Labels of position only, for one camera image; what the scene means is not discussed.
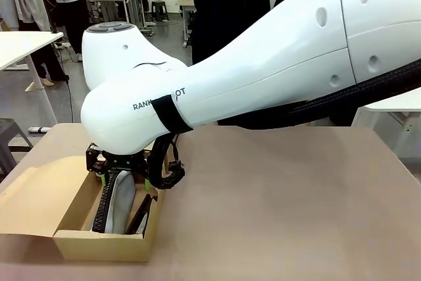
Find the box lid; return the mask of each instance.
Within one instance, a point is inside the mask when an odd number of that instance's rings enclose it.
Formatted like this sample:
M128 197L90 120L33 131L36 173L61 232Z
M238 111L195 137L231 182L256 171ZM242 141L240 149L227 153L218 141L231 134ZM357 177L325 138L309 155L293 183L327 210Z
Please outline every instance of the box lid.
M0 193L0 234L52 237L88 174L83 156L28 169Z

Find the open shoe box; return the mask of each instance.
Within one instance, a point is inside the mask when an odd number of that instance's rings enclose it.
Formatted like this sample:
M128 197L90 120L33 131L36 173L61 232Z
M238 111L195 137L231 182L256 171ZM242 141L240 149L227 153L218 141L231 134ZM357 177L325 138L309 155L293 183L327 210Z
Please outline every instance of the open shoe box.
M0 234L53 238L69 261L148 261L155 239L164 191L151 186L152 200L145 237L90 232L102 193L85 157L67 157L30 168L0 193ZM128 219L133 219L147 192L136 184Z

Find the black velcro strap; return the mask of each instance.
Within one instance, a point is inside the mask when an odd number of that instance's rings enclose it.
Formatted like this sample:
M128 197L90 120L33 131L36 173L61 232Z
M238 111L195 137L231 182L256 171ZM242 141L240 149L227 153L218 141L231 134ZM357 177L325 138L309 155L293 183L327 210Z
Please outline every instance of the black velcro strap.
M152 100L151 104L162 124L171 133L181 134L193 130L178 113L171 95Z

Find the stool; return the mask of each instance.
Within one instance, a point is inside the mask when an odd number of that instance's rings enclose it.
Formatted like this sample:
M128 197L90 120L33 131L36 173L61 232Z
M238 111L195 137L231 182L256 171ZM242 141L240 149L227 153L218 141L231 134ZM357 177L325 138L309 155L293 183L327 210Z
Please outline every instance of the stool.
M155 18L156 21L162 21L163 19L169 20L165 1L162 1L162 0L152 1L151 12L152 12L152 16Z
M29 146L10 146L9 142L21 135ZM7 175L16 166L12 151L28 152L33 148L25 133L12 118L0 118L0 168Z

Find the foot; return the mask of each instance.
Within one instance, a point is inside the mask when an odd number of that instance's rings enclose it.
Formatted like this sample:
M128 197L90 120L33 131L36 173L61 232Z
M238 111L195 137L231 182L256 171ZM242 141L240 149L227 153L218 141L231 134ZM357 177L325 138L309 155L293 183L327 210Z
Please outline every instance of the foot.
M41 80L41 83L44 85L44 86L54 86L54 83L52 83L52 82L50 82L48 79L46 79L46 78L40 78L40 80Z

